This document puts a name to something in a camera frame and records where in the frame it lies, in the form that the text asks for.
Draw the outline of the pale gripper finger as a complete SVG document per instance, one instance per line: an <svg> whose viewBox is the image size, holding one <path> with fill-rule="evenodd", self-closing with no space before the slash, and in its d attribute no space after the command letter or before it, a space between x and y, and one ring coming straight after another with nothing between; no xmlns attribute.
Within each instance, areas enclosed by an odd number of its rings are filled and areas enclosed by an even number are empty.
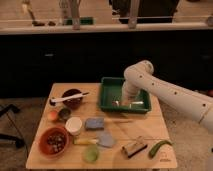
<svg viewBox="0 0 213 171"><path fill-rule="evenodd" d="M121 106L130 106L131 102L132 102L132 99L122 98L121 99Z"/></svg>

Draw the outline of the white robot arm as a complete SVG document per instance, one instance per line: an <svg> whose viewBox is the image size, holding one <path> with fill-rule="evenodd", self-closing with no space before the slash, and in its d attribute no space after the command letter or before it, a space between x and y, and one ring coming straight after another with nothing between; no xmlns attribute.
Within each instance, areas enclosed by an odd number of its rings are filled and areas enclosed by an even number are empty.
<svg viewBox="0 0 213 171"><path fill-rule="evenodd" d="M145 90L213 133L213 98L160 80L153 76L153 72L154 67L148 60L127 67L122 101L130 102L140 90Z"/></svg>

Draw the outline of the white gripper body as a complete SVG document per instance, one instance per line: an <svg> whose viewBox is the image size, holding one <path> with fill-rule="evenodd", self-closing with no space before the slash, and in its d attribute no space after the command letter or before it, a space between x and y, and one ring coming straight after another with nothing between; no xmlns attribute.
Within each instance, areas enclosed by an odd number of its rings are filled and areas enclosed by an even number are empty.
<svg viewBox="0 0 213 171"><path fill-rule="evenodd" d="M130 83L129 81L125 81L122 86L122 99L130 100L134 99L139 94L140 89Z"/></svg>

